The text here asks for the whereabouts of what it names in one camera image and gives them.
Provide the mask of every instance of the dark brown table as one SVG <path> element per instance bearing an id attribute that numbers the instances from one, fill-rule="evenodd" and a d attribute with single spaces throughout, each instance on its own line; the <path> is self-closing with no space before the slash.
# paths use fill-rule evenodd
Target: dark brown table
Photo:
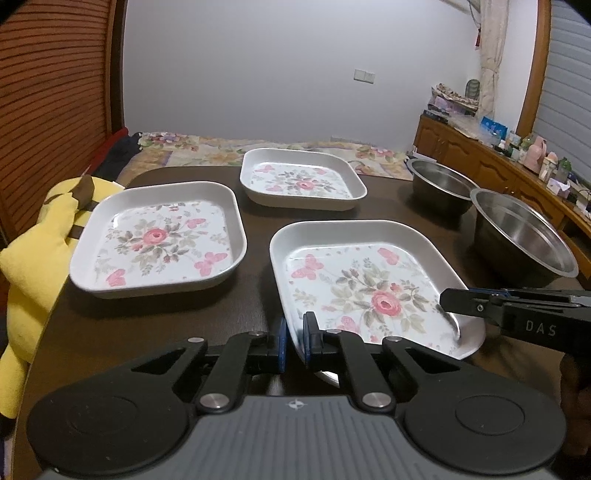
<path id="1" fill-rule="evenodd" d="M 191 336 L 210 345 L 225 343 L 235 333 L 268 330 L 282 310 L 269 259 L 269 242 L 277 230 L 301 220 L 389 219 L 416 228 L 439 249 L 468 286 L 502 286 L 470 247 L 475 214 L 449 221 L 432 214 L 412 198 L 412 183 L 363 177 L 368 195 L 348 212 L 274 209 L 250 201 L 239 182 L 238 167 L 168 167 L 138 176 L 130 187 L 209 180 L 236 193 L 248 239 L 246 257 L 231 276 L 210 290 L 135 299 L 101 300 L 69 280 L 47 323 L 28 374 L 14 443 L 12 477 L 35 478 L 40 469 L 27 441 L 26 419 L 42 396 L 58 387 L 105 371 L 167 343 Z M 557 288 L 580 288 L 577 283 Z M 474 363 L 558 395 L 561 353 L 506 339 L 489 329 Z M 252 389 L 269 394 L 330 394 L 335 388 L 303 369 L 288 351 L 288 372 L 256 379 Z"/>

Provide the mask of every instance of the white floral tray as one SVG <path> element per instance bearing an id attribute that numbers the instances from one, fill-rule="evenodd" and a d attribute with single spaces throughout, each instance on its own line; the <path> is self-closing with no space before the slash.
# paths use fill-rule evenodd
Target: white floral tray
<path id="1" fill-rule="evenodd" d="M 208 181 L 124 190 L 99 203 L 70 263 L 70 278 L 102 298 L 202 290 L 246 253 L 234 193 Z"/>
<path id="2" fill-rule="evenodd" d="M 273 236 L 270 254 L 302 358 L 307 311 L 316 314 L 321 329 L 355 332 L 368 343 L 402 336 L 458 359 L 485 339 L 482 319 L 443 313 L 439 294 L 466 286 L 424 235 L 402 223 L 292 223 Z M 323 375 L 337 383 L 336 375 Z"/>
<path id="3" fill-rule="evenodd" d="M 345 160 L 282 148 L 246 152 L 240 181 L 248 197 L 269 207 L 349 210 L 367 188 Z"/>

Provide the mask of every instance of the window blind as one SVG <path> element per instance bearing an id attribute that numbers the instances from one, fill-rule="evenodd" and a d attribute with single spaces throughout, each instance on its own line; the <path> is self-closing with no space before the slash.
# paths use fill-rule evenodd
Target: window blind
<path id="1" fill-rule="evenodd" d="M 591 180 L 591 26 L 563 0 L 552 0 L 550 47 L 534 133 Z"/>

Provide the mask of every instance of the hand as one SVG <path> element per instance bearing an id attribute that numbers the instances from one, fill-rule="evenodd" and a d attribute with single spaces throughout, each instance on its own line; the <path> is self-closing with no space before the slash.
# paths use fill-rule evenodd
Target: hand
<path id="1" fill-rule="evenodd" d="M 587 455 L 591 447 L 591 385 L 580 389 L 580 383 L 585 382 L 582 377 L 587 377 L 587 369 L 591 369 L 585 363 L 570 355 L 560 362 L 560 406 L 567 422 L 563 452 L 572 456 Z"/>

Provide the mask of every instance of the red fabric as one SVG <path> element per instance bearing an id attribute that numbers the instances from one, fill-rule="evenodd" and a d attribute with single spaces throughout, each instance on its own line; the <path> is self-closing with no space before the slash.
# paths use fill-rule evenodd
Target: red fabric
<path id="1" fill-rule="evenodd" d="M 111 135 L 105 141 L 105 143 L 103 143 L 100 146 L 100 148 L 96 151 L 95 156 L 93 157 L 92 161 L 90 162 L 90 166 L 86 169 L 86 173 L 92 175 L 92 173 L 97 168 L 99 168 L 99 165 L 105 161 L 105 158 L 107 157 L 107 153 L 109 153 L 109 150 L 111 149 L 111 147 L 113 147 L 113 145 L 115 145 L 119 139 L 121 139 L 127 135 L 129 135 L 129 130 L 127 130 L 127 127 L 123 127 L 121 130 L 119 130 L 118 132 L 115 132 L 113 135 Z"/>

